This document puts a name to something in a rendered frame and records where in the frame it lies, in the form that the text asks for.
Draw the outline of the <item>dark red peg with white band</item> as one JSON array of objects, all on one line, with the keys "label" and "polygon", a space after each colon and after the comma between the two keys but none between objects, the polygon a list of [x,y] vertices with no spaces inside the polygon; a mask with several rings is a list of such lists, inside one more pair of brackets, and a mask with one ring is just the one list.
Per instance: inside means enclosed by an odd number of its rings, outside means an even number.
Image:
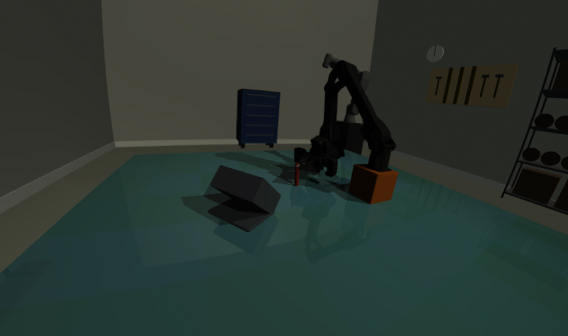
[{"label": "dark red peg with white band", "polygon": [[299,186],[299,163],[295,163],[295,186]]}]

